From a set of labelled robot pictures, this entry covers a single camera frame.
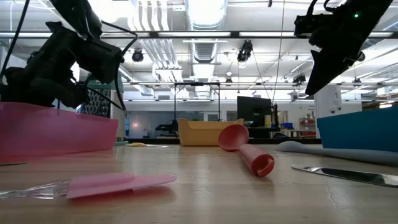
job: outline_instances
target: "ceiling duct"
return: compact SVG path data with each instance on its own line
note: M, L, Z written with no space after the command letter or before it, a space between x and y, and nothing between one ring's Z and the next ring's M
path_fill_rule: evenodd
M227 0L185 0L188 29L197 31L223 30L227 5ZM192 65L194 76L206 78L210 82L215 66L209 65L209 63L216 57L217 44L193 43L191 51L193 63L204 63L203 65ZM210 89L208 93L203 93L202 90L195 88L198 96L210 94Z
M198 31L222 30L227 4L227 0L185 0L188 29ZM210 63L217 53L217 44L192 44L192 53L197 62Z

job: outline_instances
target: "blue plastic bin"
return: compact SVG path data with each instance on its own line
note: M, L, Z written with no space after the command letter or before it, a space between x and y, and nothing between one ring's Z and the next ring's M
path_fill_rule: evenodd
M285 129L293 129L293 123L283 123L282 127Z
M398 107L319 118L324 148L398 152Z

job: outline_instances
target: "yellow object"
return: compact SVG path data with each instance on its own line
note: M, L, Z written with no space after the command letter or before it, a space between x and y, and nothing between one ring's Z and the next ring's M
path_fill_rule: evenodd
M265 121L266 121L265 127L266 128L271 128L271 126L272 126L272 117L271 117L271 115L266 115Z
M232 124L243 124L237 121L188 121L178 119L178 133L182 146L218 146L218 136Z
M132 147L145 147L146 145L144 143L133 142L133 143L129 144L129 146L132 146Z

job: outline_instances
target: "wooden table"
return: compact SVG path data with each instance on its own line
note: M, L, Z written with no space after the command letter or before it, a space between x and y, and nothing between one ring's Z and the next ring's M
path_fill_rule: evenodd
M398 223L398 189L292 170L291 164L387 174L398 169L306 154L275 152L275 169L253 176L241 158L217 147L131 148L0 167L0 190L76 175L172 174L161 187L68 201L0 201L0 223Z

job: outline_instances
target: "fluorescent light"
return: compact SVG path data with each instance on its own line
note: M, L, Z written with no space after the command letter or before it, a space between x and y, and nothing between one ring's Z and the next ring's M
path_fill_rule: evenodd
M48 38L52 35L51 32L21 32L19 33L18 38L36 38L36 37L42 37L42 38ZM15 32L0 32L0 38L13 38L15 36Z
M240 32L240 37L295 37L294 32Z
M255 85L255 84L256 83L226 83L226 82L220 83L220 85Z
M182 40L184 44L226 44L227 40Z
M371 37L390 37L393 34L394 34L393 32L372 32L369 35L369 38L371 38Z
M140 85L174 85L174 83L170 83L170 82L158 82L158 83L138 83Z
M230 32L159 32L159 37L229 37Z
M149 33L148 32L136 32L136 34L138 35L138 37L149 37ZM104 32L101 35L101 38L120 38L120 37L131 37L133 38L134 36L132 36L129 33L126 32Z
M384 109L384 108L390 108L391 106L392 104L386 104L386 105L380 105L379 108Z
M114 23L119 19L118 10L115 9L112 0L89 0L88 2L102 20Z

